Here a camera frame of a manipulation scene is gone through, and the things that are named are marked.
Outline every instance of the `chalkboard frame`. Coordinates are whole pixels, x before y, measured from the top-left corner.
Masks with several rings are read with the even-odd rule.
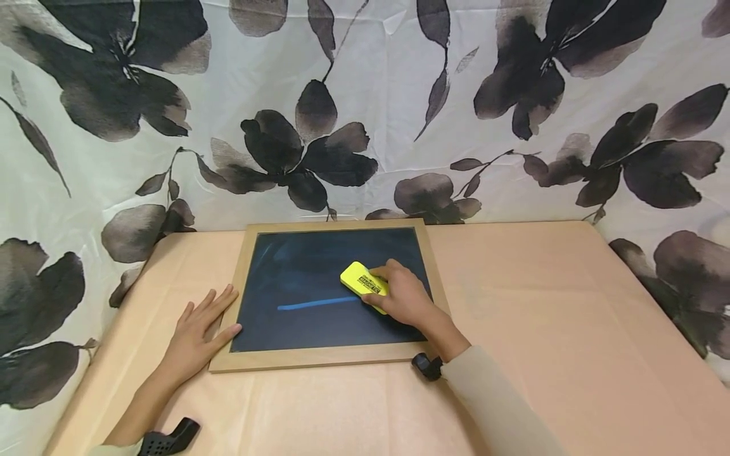
[[[421,219],[365,220],[335,223],[276,223],[249,225],[246,228],[236,272],[231,283],[237,290],[244,290],[253,256],[256,239],[260,233],[292,233],[308,231],[345,231],[384,228],[413,228],[418,240],[423,265],[426,268],[434,303],[449,313],[446,295],[436,258],[431,250],[429,235]],[[223,314],[221,328],[236,323],[242,300],[237,299]],[[235,371],[260,371],[281,368],[316,366],[343,366],[350,364],[390,363],[410,360],[419,352],[428,351],[426,342],[402,342],[397,344],[351,345],[344,347],[318,347],[282,349],[258,352],[231,352],[229,342],[210,362],[212,373]]]

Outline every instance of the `chalkboard eraser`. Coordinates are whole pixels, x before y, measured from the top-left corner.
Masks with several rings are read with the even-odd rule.
[[[353,293],[360,297],[371,293],[381,296],[388,294],[388,283],[370,274],[370,270],[368,270],[368,268],[359,261],[353,261],[353,263],[339,275],[339,280],[345,287],[350,288]],[[387,315],[380,307],[373,306],[373,308],[381,314]]]

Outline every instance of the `floral backdrop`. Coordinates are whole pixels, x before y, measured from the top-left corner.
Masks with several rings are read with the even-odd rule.
[[[248,223],[587,220],[730,384],[730,0],[0,9],[3,455],[159,239]]]

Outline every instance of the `blackboard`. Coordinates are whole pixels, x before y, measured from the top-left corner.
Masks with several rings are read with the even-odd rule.
[[[398,260],[428,277],[414,228],[260,233],[255,241],[232,352],[394,344],[426,340],[382,315],[339,281],[353,261],[368,268]]]
[[[223,315],[238,336],[211,361],[211,372],[409,360],[426,338],[361,303],[339,281],[353,262],[369,268],[394,258],[448,312],[420,219],[288,223],[247,227],[231,283],[239,301]]]

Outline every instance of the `black device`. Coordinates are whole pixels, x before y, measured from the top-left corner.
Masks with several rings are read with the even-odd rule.
[[[429,382],[435,382],[441,378],[441,366],[444,365],[444,362],[441,360],[440,356],[435,357],[433,360],[429,360],[426,353],[418,353],[411,360],[411,365],[418,369],[426,380]]]
[[[200,425],[188,417],[180,420],[170,435],[148,432],[142,439],[138,456],[167,456],[185,451],[200,430]]]

